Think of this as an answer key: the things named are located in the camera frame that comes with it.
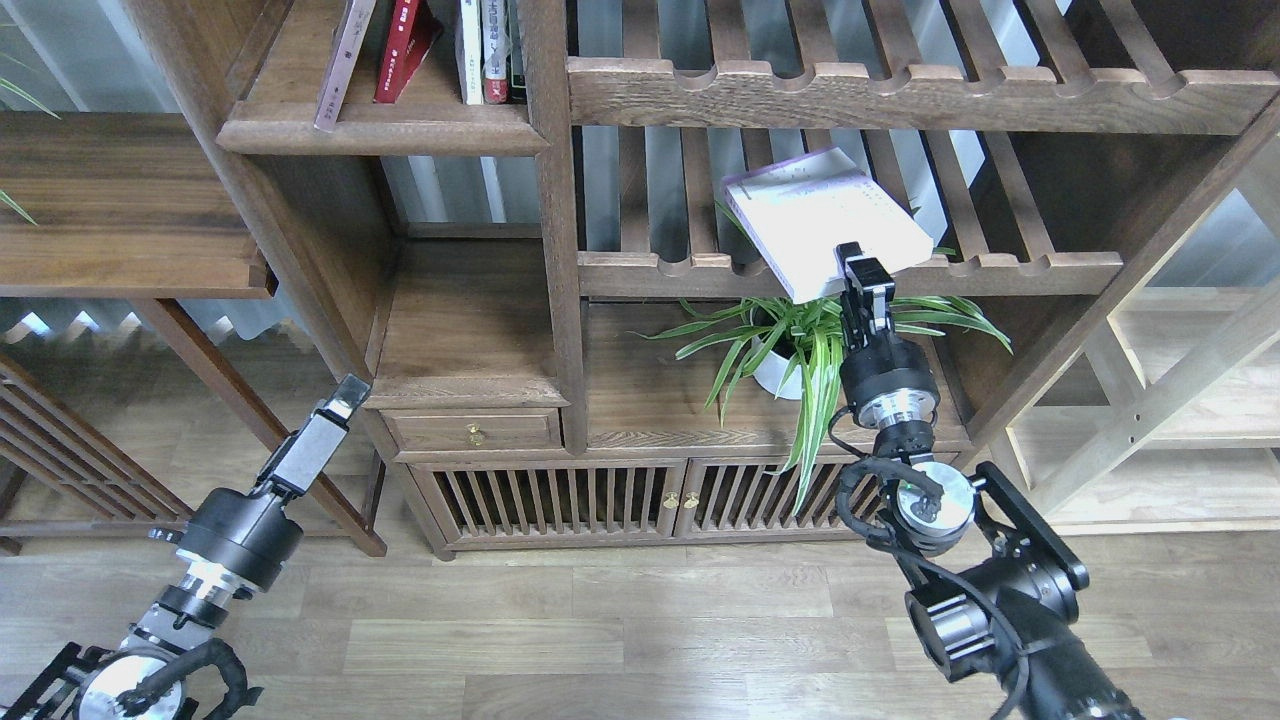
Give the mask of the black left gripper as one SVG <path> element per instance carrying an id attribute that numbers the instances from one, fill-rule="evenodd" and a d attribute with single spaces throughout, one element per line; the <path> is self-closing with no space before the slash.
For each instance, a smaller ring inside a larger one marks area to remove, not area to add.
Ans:
<path id="1" fill-rule="evenodd" d="M 260 470 L 251 497 L 275 495 L 285 502 L 306 495 L 349 432 L 349 420 L 364 405 L 371 386 L 347 374 L 333 395 L 321 401 L 306 423 L 285 437 Z"/>

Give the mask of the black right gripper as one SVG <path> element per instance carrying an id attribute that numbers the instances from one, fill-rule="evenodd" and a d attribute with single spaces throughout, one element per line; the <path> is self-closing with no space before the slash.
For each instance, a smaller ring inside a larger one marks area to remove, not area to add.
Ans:
<path id="1" fill-rule="evenodd" d="M 890 273 L 878 259 L 867 258 L 859 242 L 841 243 L 835 252 L 845 283 L 840 300 L 845 357 L 895 342 L 890 302 L 896 284 Z"/>

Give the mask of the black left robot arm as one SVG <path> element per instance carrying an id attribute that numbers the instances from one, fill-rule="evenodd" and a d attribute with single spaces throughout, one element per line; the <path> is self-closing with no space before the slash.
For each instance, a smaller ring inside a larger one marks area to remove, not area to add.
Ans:
<path id="1" fill-rule="evenodd" d="M 285 506 L 308 492 L 369 393 L 369 383 L 347 375 L 284 438 L 250 492 L 216 488 L 184 530 L 154 529 L 186 560 L 182 580 L 164 589 L 118 648 L 65 644 L 4 717 L 189 719 L 198 705 L 186 682 L 202 667 L 215 667 L 227 688 L 210 717 L 256 705 L 261 689 L 216 630 L 233 600 L 268 591 L 280 575 L 303 534 Z"/>

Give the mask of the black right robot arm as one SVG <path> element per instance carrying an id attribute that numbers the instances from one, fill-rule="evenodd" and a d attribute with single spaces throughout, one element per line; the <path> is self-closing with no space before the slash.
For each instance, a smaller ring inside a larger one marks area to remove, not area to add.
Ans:
<path id="1" fill-rule="evenodd" d="M 877 433 L 838 475 L 836 510 L 891 555 L 910 585 L 905 606 L 947 682 L 978 673 L 1006 698 L 996 717 L 1138 719 L 1073 633 L 1089 574 L 992 462 L 966 475 L 933 457 L 940 392 L 922 347 L 896 332 L 895 283 L 856 243 L 836 255 L 844 278 L 847 413 Z"/>

